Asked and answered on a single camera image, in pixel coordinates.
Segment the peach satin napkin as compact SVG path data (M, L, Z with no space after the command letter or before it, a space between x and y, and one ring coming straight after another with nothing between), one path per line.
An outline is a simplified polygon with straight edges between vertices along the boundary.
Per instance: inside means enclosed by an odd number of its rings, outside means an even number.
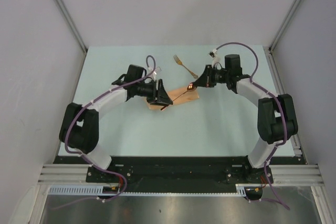
M168 92L169 97L171 98L171 100L173 100L174 98L176 98L178 95L180 95L181 93L183 93L186 90L187 87L181 87L175 90L171 90ZM199 95L197 92L197 89L194 90L193 92L188 92L184 95L182 95L181 97L179 97L177 100L175 100L173 102L173 106L175 105L180 105L180 104L184 104L187 102L191 102L194 100L199 99Z

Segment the copper spoon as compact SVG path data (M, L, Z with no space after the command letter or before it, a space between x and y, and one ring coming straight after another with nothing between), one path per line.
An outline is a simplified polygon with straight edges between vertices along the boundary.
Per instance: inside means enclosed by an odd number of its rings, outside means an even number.
M180 95L178 95L176 98L174 98L172 101L174 102L175 100L177 100L179 97L181 97L182 95L184 95L184 94L186 94L186 93L188 93L188 92L193 92L194 90L196 90L196 86L194 86L192 83L190 83L189 85L188 85L188 87L186 88L186 90L183 92L183 93L181 93ZM170 106L170 104L169 105L165 105L165 106L163 106L162 108L160 108L160 111L163 111L163 110L165 110L167 107L169 107Z

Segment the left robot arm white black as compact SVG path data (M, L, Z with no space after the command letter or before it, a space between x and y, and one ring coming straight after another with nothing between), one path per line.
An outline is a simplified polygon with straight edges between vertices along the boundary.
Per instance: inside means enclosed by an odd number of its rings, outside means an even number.
M151 77L143 67L129 65L127 73L112 82L110 88L86 105L70 103L66 107L59 139L70 154L79 154L90 165L97 166L98 176L105 182L115 178L112 158L98 144L99 121L117 105L134 96L145 97L148 104L167 106L173 101L167 94L163 80Z

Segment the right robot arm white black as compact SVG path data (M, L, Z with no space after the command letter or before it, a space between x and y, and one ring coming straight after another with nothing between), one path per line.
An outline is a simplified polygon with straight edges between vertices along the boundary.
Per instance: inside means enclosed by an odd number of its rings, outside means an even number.
M239 55L224 57L224 67L213 61L206 65L201 76L188 85L188 89L198 87L213 88L225 84L228 90L238 94L257 107L257 130L259 140L247 156L248 166L242 169L243 179L254 183L261 177L260 168L269 165L276 150L286 144L298 132L298 123L292 96L275 95L256 83L248 74L243 74Z

